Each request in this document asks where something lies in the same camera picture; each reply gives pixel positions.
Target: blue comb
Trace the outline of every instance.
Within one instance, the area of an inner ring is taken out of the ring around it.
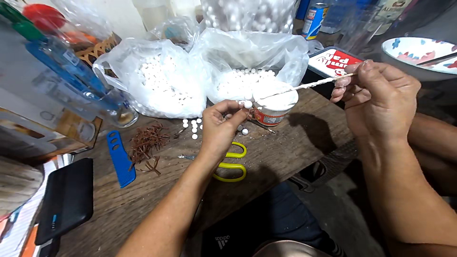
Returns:
[[[121,188],[130,184],[135,180],[137,174],[135,173],[135,166],[128,159],[127,152],[122,145],[121,136],[119,131],[113,130],[106,135],[108,148],[110,150],[111,160],[113,161],[114,168],[116,169],[117,179]]]

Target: adidas logo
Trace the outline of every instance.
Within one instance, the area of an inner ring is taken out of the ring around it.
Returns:
[[[216,236],[214,239],[216,239],[219,244],[219,248],[222,250],[222,247],[225,246],[225,243],[227,243],[229,238],[230,236]]]

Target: black phone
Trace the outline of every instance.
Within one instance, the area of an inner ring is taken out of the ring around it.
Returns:
[[[35,244],[42,245],[88,221],[94,213],[93,160],[84,158],[48,177]]]

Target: can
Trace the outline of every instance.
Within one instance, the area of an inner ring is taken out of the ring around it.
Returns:
[[[315,39],[317,37],[317,33],[319,32],[322,21],[324,21],[328,10],[329,5],[325,3],[316,3],[309,9],[302,30],[302,36],[305,39]]]

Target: styrofoam ball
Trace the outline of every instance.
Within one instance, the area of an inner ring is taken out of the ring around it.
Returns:
[[[249,100],[245,101],[245,102],[244,102],[244,107],[245,107],[246,109],[250,109],[250,108],[252,107],[252,102],[249,101]]]

